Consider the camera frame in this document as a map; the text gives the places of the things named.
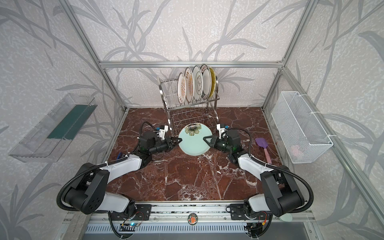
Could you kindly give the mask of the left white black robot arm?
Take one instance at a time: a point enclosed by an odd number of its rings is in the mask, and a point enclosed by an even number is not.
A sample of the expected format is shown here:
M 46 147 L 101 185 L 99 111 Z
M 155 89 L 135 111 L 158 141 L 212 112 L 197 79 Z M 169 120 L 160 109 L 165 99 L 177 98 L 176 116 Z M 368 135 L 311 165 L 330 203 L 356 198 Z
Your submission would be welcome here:
M 100 165 L 85 163 L 60 189 L 56 203 L 65 211 L 78 211 L 85 215 L 96 212 L 116 212 L 131 218 L 136 214 L 135 200 L 109 193 L 107 186 L 113 180 L 146 167 L 152 156 L 173 150 L 181 138 L 167 136 L 168 126 L 139 131 L 138 143 L 133 151 L 112 162 Z

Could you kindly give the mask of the orange sunburst plate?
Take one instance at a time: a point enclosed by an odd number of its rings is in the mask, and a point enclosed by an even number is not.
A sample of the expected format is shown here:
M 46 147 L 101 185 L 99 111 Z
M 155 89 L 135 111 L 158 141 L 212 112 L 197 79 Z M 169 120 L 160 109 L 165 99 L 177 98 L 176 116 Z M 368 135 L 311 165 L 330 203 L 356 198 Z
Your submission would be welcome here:
M 179 104 L 183 104 L 186 98 L 186 79 L 183 73 L 178 76 L 177 94 Z
M 194 80 L 193 74 L 190 67 L 187 67 L 185 70 L 185 78 L 186 78 L 186 99 L 188 103 L 193 101 L 194 95 Z

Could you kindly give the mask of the yellow woven pattern plate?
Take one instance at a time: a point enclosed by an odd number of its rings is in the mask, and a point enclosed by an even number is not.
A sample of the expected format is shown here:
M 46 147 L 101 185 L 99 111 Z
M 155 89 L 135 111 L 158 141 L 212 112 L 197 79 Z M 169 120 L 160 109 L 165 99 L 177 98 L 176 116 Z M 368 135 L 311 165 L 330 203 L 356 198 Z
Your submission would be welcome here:
M 212 98 L 216 89 L 216 74 L 213 68 L 209 67 L 210 73 L 211 73 L 211 91 L 209 97 Z

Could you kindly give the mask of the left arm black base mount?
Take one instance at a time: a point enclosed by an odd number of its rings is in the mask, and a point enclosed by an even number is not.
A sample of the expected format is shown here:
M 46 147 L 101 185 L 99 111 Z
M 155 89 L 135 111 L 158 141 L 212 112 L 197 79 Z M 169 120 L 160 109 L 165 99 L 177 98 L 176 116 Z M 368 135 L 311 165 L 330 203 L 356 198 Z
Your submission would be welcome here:
M 136 209 L 129 217 L 125 213 L 112 212 L 112 221 L 148 221 L 151 215 L 152 205 L 139 204 L 135 205 L 135 207 Z

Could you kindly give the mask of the white plate thin teal rim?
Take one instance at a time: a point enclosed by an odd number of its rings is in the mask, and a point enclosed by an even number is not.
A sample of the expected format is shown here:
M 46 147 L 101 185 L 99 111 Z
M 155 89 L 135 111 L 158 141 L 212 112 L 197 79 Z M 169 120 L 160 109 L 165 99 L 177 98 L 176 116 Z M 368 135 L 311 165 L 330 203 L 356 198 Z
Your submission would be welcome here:
M 201 69 L 199 66 L 194 66 L 193 76 L 194 76 L 194 81 L 195 81 L 194 100 L 199 101 L 201 96 L 202 96 L 202 91 L 203 91 L 202 73 L 201 73 Z

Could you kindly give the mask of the pale green flower plate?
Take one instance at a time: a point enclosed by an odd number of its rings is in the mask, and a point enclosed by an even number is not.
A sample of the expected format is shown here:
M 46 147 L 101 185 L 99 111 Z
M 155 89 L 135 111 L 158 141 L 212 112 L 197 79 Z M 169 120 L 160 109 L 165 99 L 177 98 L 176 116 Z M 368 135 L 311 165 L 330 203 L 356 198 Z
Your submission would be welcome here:
M 203 138 L 212 135 L 212 131 L 204 124 L 188 124 L 179 133 L 178 137 L 182 139 L 179 147 L 187 155 L 200 156 L 210 149 L 210 146 Z

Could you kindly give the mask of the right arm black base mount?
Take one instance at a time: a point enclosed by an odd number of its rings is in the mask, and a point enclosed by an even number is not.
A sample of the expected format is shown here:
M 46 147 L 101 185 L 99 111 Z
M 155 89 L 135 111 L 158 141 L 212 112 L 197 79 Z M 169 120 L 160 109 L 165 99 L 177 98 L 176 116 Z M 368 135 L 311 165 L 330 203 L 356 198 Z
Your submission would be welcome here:
M 231 220 L 254 220 L 255 217 L 250 218 L 246 215 L 244 204 L 230 204 L 226 206 L 226 212 L 231 215 Z

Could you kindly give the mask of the white plate dark green rim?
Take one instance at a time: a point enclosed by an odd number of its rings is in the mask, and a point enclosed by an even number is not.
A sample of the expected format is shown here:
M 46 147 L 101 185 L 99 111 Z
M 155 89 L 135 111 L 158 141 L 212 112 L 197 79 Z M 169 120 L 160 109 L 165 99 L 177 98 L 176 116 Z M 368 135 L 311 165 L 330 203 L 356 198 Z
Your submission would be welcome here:
M 201 66 L 201 73 L 203 78 L 203 93 L 202 97 L 204 100 L 208 99 L 212 88 L 212 75 L 210 68 L 207 65 Z

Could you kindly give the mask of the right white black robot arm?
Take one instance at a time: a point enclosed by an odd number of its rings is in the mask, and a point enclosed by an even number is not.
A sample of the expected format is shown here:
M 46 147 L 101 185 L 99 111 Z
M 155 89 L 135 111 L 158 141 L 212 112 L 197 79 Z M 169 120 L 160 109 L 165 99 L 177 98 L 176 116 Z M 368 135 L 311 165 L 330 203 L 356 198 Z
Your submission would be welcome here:
M 203 140 L 209 147 L 226 153 L 232 164 L 261 181 L 263 193 L 244 200 L 245 216 L 254 219 L 257 213 L 266 212 L 280 217 L 309 209 L 315 196 L 307 181 L 284 165 L 275 166 L 254 157 L 250 150 L 242 147 L 239 130 L 224 130 Z

